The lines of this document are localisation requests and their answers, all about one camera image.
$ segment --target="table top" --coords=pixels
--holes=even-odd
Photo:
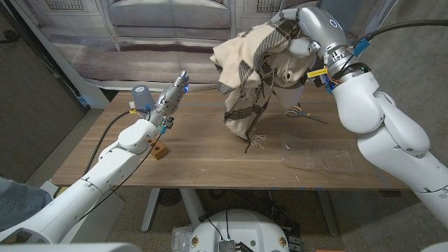
[[[160,141],[170,153],[161,160],[149,155],[124,186],[153,188],[239,188],[239,189],[293,189],[293,190],[403,190],[408,187],[373,167],[359,153],[356,135],[343,128],[337,114],[335,100],[321,87],[309,85],[300,105],[329,123],[308,118],[289,118],[275,96],[259,119],[255,133],[266,135],[262,148],[249,147],[224,125],[224,101],[227,96],[217,90],[192,91],[185,94],[177,112],[174,126]],[[85,170],[90,156],[106,126],[116,116],[129,109],[133,101],[131,92],[119,92],[101,114],[81,142],[52,178],[57,186],[69,186]],[[118,134],[135,123],[136,114],[119,119],[109,130],[98,154],[112,144]],[[298,169],[282,159],[282,139],[299,137],[313,142],[350,142],[356,151],[351,152],[354,172],[327,172],[316,165],[315,169]]]

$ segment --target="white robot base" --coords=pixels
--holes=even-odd
[[[289,252],[289,247],[283,230],[269,218],[254,211],[231,209],[199,224],[191,234],[188,251]]]

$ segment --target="couch cushion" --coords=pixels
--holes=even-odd
[[[230,27],[230,10],[211,0],[122,0],[109,6],[108,14],[120,26]]]
[[[193,29],[179,27],[115,27],[121,37],[134,38],[188,38],[226,41],[227,29]]]

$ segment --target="beige cloth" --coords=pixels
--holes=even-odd
[[[297,105],[305,88],[305,73],[314,64],[315,56],[297,58],[285,50],[298,33],[296,22],[265,23],[213,49],[210,59],[220,73],[216,88],[223,95],[229,94],[225,124],[254,146],[261,147],[258,141],[263,136],[253,131],[272,91],[287,109]]]

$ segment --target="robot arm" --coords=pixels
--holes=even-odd
[[[183,71],[161,94],[148,120],[138,119],[123,130],[118,140],[99,156],[98,163],[82,178],[33,217],[0,233],[0,244],[59,243],[70,229],[113,185],[130,176],[139,165],[139,156],[151,149],[154,139],[171,128],[170,116],[188,91],[188,75]]]
[[[360,51],[348,45],[340,25],[317,7],[283,10],[271,19],[296,20],[311,40],[292,40],[293,55],[316,53],[337,79],[332,94],[339,119],[348,130],[364,134],[358,140],[363,156],[372,164],[406,183],[416,196],[448,228],[448,168],[429,150],[423,128],[400,111],[372,72],[354,56]]]

